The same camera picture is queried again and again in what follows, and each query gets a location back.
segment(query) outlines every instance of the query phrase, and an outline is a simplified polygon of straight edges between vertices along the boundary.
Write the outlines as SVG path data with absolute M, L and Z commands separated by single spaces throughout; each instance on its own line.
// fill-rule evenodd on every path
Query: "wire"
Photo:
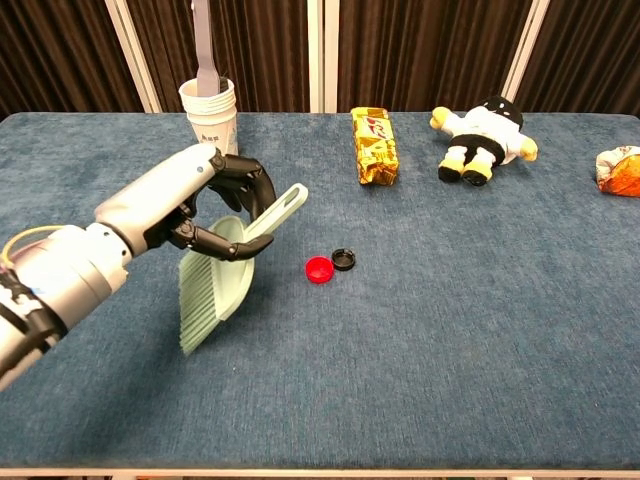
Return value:
M 34 233 L 51 232 L 54 230 L 60 230 L 61 228 L 64 228 L 64 225 L 45 225 L 42 227 L 30 228 L 28 230 L 25 230 L 24 232 L 20 232 L 17 235 L 14 235 L 13 238 L 11 238 L 11 240 L 9 240 L 2 249 L 0 261 L 2 261 L 6 268 L 13 267 L 13 262 L 9 258 L 9 252 L 18 240 L 21 240 L 24 237 L 28 237 L 29 235 L 33 235 Z
M 30 248 L 35 247 L 36 245 L 38 245 L 42 241 L 44 241 L 44 238 L 42 240 L 36 240 L 35 242 L 27 243 L 24 247 L 20 247 L 18 249 L 12 248 L 11 249 L 11 256 L 9 258 L 19 257 L 21 254 L 23 254 L 24 252 L 26 252 Z

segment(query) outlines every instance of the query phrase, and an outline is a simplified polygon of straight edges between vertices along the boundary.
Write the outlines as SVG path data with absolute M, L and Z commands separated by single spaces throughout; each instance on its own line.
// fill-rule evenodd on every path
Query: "plush doll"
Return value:
M 443 182 L 457 182 L 462 177 L 482 186 L 491 179 L 494 167 L 518 156 L 530 162 L 538 156 L 536 143 L 520 133 L 522 113 L 501 96 L 485 100 L 462 118 L 446 107 L 437 107 L 430 124 L 453 137 L 438 166 Z

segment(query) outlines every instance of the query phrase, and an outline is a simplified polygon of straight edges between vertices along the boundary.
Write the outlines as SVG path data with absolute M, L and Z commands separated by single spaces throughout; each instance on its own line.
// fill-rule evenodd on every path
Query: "robotic hand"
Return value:
M 98 206 L 88 227 L 55 227 L 11 259 L 10 242 L 0 273 L 0 391 L 113 295 L 133 258 L 169 242 L 221 260 L 246 260 L 271 244 L 271 235 L 230 243 L 194 225 L 205 188 L 231 209 L 246 209 L 252 221 L 276 200 L 257 160 L 196 144 Z

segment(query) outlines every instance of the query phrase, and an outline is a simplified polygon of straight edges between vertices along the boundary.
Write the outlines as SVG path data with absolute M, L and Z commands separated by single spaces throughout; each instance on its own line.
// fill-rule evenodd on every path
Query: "table edge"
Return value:
M 189 469 L 189 468 L 0 468 L 0 477 L 17 476 L 182 476 L 289 478 L 407 477 L 606 477 L 640 478 L 640 470 L 575 469 Z

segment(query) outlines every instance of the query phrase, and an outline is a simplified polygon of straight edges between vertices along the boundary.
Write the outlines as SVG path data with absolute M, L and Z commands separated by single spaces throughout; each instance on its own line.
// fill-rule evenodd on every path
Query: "dustpan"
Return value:
M 272 233 L 304 204 L 308 194 L 304 185 L 296 183 L 250 225 L 230 215 L 218 220 L 209 230 L 231 243 L 248 242 Z M 220 321 L 233 315 L 249 292 L 254 271 L 255 258 L 228 262 L 196 252 L 185 255 L 180 285 L 180 344 L 185 353 L 193 351 Z

